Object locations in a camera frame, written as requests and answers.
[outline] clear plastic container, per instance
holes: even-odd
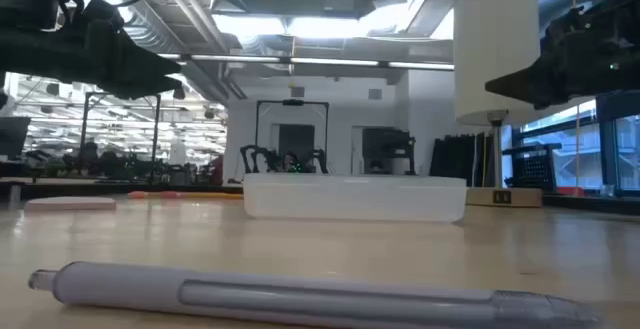
[[[414,176],[249,174],[244,203],[257,218],[453,222],[464,216],[466,180]]]

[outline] wooden table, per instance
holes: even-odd
[[[36,182],[33,183],[32,178],[27,177],[6,177],[0,178],[0,183],[24,183],[24,184],[60,184],[60,185],[71,185],[71,184],[94,184],[96,179],[82,179],[82,178],[37,178]]]
[[[640,220],[469,207],[458,224],[249,219],[241,201],[122,200],[116,212],[0,210],[7,329],[273,328],[64,307],[29,274],[76,260],[543,292],[593,304],[613,328],[640,318]]]

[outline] ceiling light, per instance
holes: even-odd
[[[180,59],[180,54],[158,54],[158,56],[169,60]]]
[[[407,63],[407,62],[389,62],[389,68],[395,69],[421,69],[421,70],[442,70],[453,71],[455,66],[447,63]]]
[[[292,64],[326,64],[377,67],[375,60],[348,60],[348,59],[323,59],[323,58],[291,58]]]
[[[262,57],[262,56],[247,56],[247,55],[192,55],[193,60],[204,61],[223,61],[223,62],[237,62],[237,63],[280,63],[278,57]]]
[[[282,21],[276,17],[213,15],[223,33],[250,40],[258,35],[281,35],[285,33]]]
[[[403,18],[398,21],[398,25],[396,25],[395,30],[396,33],[406,31],[409,28],[416,15],[418,15],[420,8],[422,8],[422,5],[425,1],[426,0],[409,0],[409,3],[411,4],[409,4],[406,14],[403,16]]]
[[[378,8],[360,18],[359,25],[364,33],[372,30],[393,29],[405,17],[408,5],[393,4]]]
[[[354,38],[364,36],[356,19],[339,18],[295,18],[287,34],[300,38]]]
[[[440,25],[431,34],[431,39],[451,40],[453,39],[453,25],[455,14],[453,9],[449,10],[449,13],[442,19]]]

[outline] wall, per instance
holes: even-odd
[[[485,127],[460,125],[454,110],[455,80],[453,72],[413,70],[398,85],[396,110],[407,112],[408,130],[416,138],[416,171],[429,174],[433,144],[446,135],[479,133]]]
[[[237,78],[250,99],[229,104],[227,149],[224,159],[224,180],[242,179],[244,169],[240,147],[253,144],[257,100],[289,98],[289,78],[260,80]],[[296,86],[306,88],[306,101],[329,102],[329,137],[327,162],[332,172],[351,173],[352,130],[359,126],[395,126],[395,87],[380,79],[295,78]],[[368,100],[369,89],[382,89],[382,100]],[[259,144],[269,146],[274,124],[310,124],[316,127],[315,145],[324,146],[324,109],[322,106],[283,107],[261,106]]]

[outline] pen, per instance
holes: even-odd
[[[588,306],[534,293],[449,290],[75,262],[29,286],[65,304],[330,328],[599,328]]]

